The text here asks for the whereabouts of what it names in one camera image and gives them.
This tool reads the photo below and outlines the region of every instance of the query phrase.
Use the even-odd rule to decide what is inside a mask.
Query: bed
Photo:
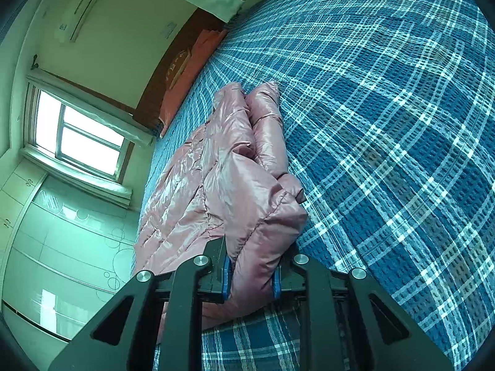
[[[302,252],[366,268],[462,369],[495,323],[495,48],[473,0],[266,0],[231,31],[155,147],[144,204],[216,90],[281,89]],[[203,335],[204,369],[297,370],[297,308]]]

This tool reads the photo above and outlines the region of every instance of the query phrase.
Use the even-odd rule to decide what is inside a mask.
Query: white wall
[[[44,70],[135,108],[153,71],[196,7],[184,0],[98,0],[74,43],[54,37],[70,0],[54,0],[38,51]],[[166,38],[169,22],[177,23]]]
[[[20,161],[22,143],[23,109],[26,81],[19,84],[14,74],[31,66],[31,58],[20,56],[26,49],[26,33],[41,0],[28,0],[5,39],[0,44],[0,187],[5,184]]]

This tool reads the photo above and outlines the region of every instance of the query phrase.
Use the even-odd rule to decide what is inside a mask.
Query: window pane
[[[84,114],[81,114],[70,107],[65,108],[63,120],[70,125],[76,126],[91,135],[97,136],[98,138],[104,139],[117,146],[122,146],[122,142],[124,142],[124,137],[122,135],[117,134],[114,130],[86,117]]]
[[[119,151],[93,141],[66,127],[62,132],[61,145],[61,151],[64,155],[104,173],[115,173]]]
[[[36,144],[55,153],[57,145],[58,114],[60,101],[40,91],[38,117],[36,118]]]

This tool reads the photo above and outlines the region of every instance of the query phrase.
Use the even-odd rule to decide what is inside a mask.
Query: window frame
[[[24,124],[24,144],[30,144],[39,151],[45,153],[48,156],[51,156],[52,158],[58,159],[62,162],[65,162],[67,164],[70,164],[73,167],[76,167],[77,169],[92,174],[93,176],[98,176],[100,178],[104,178],[110,181],[117,182],[119,184],[122,184],[123,178],[125,171],[127,169],[127,164],[129,163],[130,159],[130,153],[132,152],[132,149],[134,148],[133,142],[128,141],[127,139],[124,139],[122,142],[122,146],[119,147],[118,145],[115,145],[111,142],[108,142],[104,139],[101,139],[95,135],[89,134],[88,132],[81,130],[80,128],[73,126],[72,124],[68,124],[64,121],[64,114],[65,114],[65,108],[67,107],[63,102],[61,102],[60,105],[60,111],[58,114],[58,122],[57,122],[57,136],[56,136],[56,149],[55,153],[50,152],[46,149],[44,149],[42,146],[39,146],[36,143],[36,125],[37,125],[37,120],[38,120],[38,108],[39,108],[39,101],[40,101],[40,92],[43,91],[44,93],[47,93],[48,95],[52,96],[53,98],[57,99],[60,101],[59,98],[54,96],[53,94],[42,90],[38,88],[35,85],[28,84],[28,90],[26,93],[26,106],[24,110],[24,119],[25,119],[25,124]],[[83,162],[78,161],[77,159],[74,159],[66,154],[63,154],[61,151],[61,144],[62,144],[62,133],[64,127],[68,128],[69,130],[72,130],[74,132],[77,132],[78,134],[85,136],[88,139],[91,139],[95,142],[98,142],[104,146],[110,147],[111,149],[115,149],[119,152],[119,157],[117,159],[117,164],[115,167],[115,173],[114,174],[108,174],[105,172],[102,172],[101,170],[98,170],[97,168],[94,168],[92,166],[89,166],[88,164],[85,164]]]

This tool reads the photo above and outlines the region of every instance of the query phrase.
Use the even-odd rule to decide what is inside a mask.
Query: metal screw cap
[[[351,275],[355,279],[364,279],[366,277],[366,271],[364,269],[361,269],[360,267],[355,267],[351,271]]]
[[[298,254],[294,257],[294,262],[299,265],[304,265],[309,262],[309,258],[307,255],[304,254]]]
[[[210,259],[206,255],[198,255],[194,259],[194,263],[200,267],[200,266],[206,265],[209,262],[209,260]]]
[[[147,282],[152,277],[152,273],[150,271],[141,271],[136,275],[136,279],[140,282]]]

